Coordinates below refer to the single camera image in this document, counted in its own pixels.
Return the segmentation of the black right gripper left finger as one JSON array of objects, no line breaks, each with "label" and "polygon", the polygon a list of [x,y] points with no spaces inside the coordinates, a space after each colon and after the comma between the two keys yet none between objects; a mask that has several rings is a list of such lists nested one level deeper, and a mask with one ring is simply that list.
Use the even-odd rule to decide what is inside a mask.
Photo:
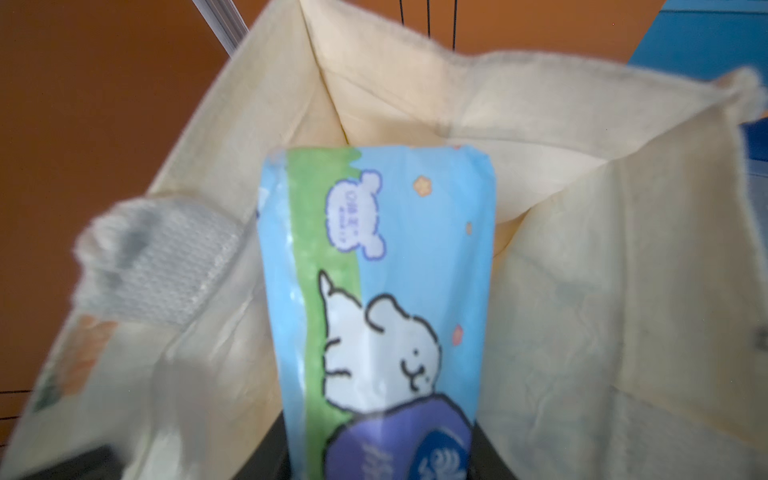
[{"label": "black right gripper left finger", "polygon": [[287,432],[284,416],[280,413],[233,480],[291,479]]}]

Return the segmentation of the cream floral canvas bag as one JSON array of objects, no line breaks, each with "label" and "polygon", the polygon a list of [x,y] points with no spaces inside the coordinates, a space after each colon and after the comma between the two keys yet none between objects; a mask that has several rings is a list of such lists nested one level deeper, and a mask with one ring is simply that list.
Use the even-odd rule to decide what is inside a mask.
[{"label": "cream floral canvas bag", "polygon": [[264,162],[470,146],[496,178],[475,424],[513,474],[763,479],[767,259],[741,126],[766,100],[749,67],[465,56],[342,1],[270,2],[148,192],[80,234],[1,475],[233,479],[283,414]]}]

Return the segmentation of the blue cartoon tissue pack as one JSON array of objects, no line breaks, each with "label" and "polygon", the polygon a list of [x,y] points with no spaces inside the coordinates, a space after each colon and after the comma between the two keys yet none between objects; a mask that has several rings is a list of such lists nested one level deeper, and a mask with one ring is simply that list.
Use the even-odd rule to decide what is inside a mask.
[{"label": "blue cartoon tissue pack", "polygon": [[256,223],[297,479],[464,479],[496,178],[470,146],[294,148]]}]

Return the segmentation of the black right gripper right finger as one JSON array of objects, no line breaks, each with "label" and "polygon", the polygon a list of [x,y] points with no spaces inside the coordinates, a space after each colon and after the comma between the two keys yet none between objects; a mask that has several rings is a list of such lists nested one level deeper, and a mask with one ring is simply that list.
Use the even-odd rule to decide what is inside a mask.
[{"label": "black right gripper right finger", "polygon": [[478,423],[472,431],[467,479],[517,480]]}]

